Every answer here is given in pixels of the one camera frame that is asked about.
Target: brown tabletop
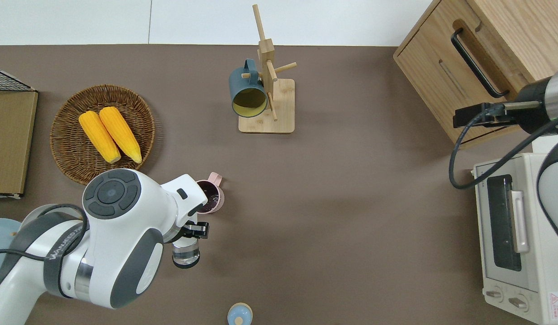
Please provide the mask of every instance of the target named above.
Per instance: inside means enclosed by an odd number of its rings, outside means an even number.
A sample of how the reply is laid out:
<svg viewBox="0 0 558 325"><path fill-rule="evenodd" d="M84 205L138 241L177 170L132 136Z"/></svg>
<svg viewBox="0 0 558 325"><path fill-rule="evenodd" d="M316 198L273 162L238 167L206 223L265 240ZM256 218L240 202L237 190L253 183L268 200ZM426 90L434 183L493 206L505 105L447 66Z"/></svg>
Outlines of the brown tabletop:
<svg viewBox="0 0 558 325"><path fill-rule="evenodd" d="M223 175L225 205L201 220L200 263L176 268L166 247L153 284L118 310L44 294L31 325L226 324L236 302L254 325L530 324L487 304L475 194L447 179L452 143L392 60L394 47L277 46L299 66L295 132L242 134L227 79L254 46L0 46L0 69L40 91L25 196L0 218L81 202L48 134L74 93L116 84L157 119L141 168L165 183ZM458 177L526 135L460 154Z"/></svg>

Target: wicker basket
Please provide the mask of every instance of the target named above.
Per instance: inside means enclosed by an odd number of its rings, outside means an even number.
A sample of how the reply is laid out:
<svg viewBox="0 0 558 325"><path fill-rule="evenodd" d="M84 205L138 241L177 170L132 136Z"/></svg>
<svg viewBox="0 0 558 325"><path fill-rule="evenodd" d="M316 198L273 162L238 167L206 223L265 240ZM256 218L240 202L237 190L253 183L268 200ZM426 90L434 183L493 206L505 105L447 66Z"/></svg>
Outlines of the wicker basket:
<svg viewBox="0 0 558 325"><path fill-rule="evenodd" d="M78 117L85 111L97 113L114 106L129 124L140 146L143 160L137 164L124 153L114 164L107 163L81 128ZM147 103L132 90L101 84L73 95L56 114L50 130L50 150L58 168L73 181L86 185L113 168L139 169L147 160L155 140L155 120Z"/></svg>

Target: warning label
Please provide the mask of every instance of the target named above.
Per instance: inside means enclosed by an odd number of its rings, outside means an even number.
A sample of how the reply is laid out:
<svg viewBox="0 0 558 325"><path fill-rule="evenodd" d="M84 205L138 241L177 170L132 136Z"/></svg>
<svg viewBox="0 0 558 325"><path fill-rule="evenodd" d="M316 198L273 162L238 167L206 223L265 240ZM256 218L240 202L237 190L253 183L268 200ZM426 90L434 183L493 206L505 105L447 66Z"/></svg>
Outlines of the warning label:
<svg viewBox="0 0 558 325"><path fill-rule="evenodd" d="M558 292L549 293L549 312L552 320L558 320Z"/></svg>

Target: corn cob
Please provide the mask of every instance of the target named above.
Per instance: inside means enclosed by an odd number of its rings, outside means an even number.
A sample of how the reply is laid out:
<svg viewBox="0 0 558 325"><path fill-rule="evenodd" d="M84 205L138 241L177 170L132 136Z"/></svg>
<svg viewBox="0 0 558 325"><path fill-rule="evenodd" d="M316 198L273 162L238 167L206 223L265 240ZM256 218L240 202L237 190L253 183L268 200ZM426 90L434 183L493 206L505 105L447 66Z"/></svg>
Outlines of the corn cob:
<svg viewBox="0 0 558 325"><path fill-rule="evenodd" d="M120 159L118 148L97 113L87 111L78 117L78 122L104 160L112 164Z"/></svg>
<svg viewBox="0 0 558 325"><path fill-rule="evenodd" d="M140 146L118 109L112 106L105 107L101 109L99 114L104 127L106 127L106 130L108 130L108 133L122 152L132 158L135 163L140 164L143 161L140 154Z"/></svg>

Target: black cable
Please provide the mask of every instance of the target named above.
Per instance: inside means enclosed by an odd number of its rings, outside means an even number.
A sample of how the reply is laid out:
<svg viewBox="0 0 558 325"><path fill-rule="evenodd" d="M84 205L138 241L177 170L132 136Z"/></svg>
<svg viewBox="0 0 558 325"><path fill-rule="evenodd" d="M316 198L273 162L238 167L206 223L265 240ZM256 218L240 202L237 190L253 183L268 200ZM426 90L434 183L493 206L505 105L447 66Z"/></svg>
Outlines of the black cable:
<svg viewBox="0 0 558 325"><path fill-rule="evenodd" d="M84 234L87 232L88 218L87 218L87 214L85 214L84 210L82 210L79 206L76 206L74 204L56 204L56 205L50 206L50 207L46 208L44 211L40 212L40 214L38 214L38 216L36 216L36 218L44 216L48 212L50 212L52 210L55 210L55 209L59 209L59 208L72 208L72 209L78 211L79 214L81 215L81 217L83 218L83 228L80 231L80 234L78 235L78 237L76 237L72 241L72 243L66 247L66 249L64 250L64 253L62 253L62 256L64 257L64 256L70 254L72 251L74 251L74 249L83 240ZM15 255L20 255L22 257L27 257L27 258L32 259L32 260L37 260L37 261L44 261L44 259L45 259L45 257L32 255L30 253L26 253L25 251L19 251L17 249L9 249L9 248L8 249L0 249L0 254L15 254Z"/></svg>
<svg viewBox="0 0 558 325"><path fill-rule="evenodd" d="M32 255L30 253L26 253L25 251L19 251L17 249L9 249L9 248L0 249L0 254L16 254L37 261L44 261L44 259L46 258L44 256Z"/></svg>
<svg viewBox="0 0 558 325"><path fill-rule="evenodd" d="M87 218L87 214L85 214L84 210L82 210L82 208L80 208L79 206L76 206L74 204L55 204L53 206L50 206L48 208L46 208L44 211L40 212L40 214L36 217L39 218L45 214L47 214L48 212L58 209L58 208L71 208L74 209L75 211L79 212L79 214L81 215L81 217L83 218L83 228L80 231L80 234L78 235L77 238L75 238L72 243L70 245L68 245L66 247L66 249L64 250L64 253L62 254L62 256L66 256L68 254L70 254L72 251L74 251L74 249L80 244L80 242L83 240L84 234L87 232L87 227L88 227L88 218Z"/></svg>
<svg viewBox="0 0 558 325"><path fill-rule="evenodd" d="M520 142L520 144L518 144L515 148L513 148L510 152L508 152L505 156L503 156L503 158L501 158L498 162L496 162L495 165L493 165L490 169L487 169L487 171L485 171L485 173L483 173L482 175L479 175L479 177L474 179L474 181L471 181L467 184L461 185L461 184L456 182L455 177L453 175L453 173L454 173L453 172L453 167L455 165L456 154L459 150L459 146L461 145L461 140L463 140L465 134L467 134L467 132L473 126L473 124L477 123L481 118L483 118L485 115L491 113L492 111L495 111L497 108L498 108L497 106L490 107L489 109L486 109L485 111L483 111L483 112L479 113L478 115L476 115L475 117L473 117L473 119L463 129L459 138L457 138L456 145L453 148L452 156L449 159L449 181L453 185L453 187L455 187L456 189L459 189L459 190L468 189L470 187L474 187L475 185L481 183L482 181L485 181L485 179L487 177L489 177L497 169L499 169L501 166L503 166L505 163L507 163L513 156L518 154L526 146L531 144L533 142L533 140L535 140L539 136L542 136L546 133L550 133L551 131L557 129L557 126L558 126L558 118L549 121L547 124L545 124L544 126L537 129L535 132L530 134L530 136L528 136L525 140Z"/></svg>

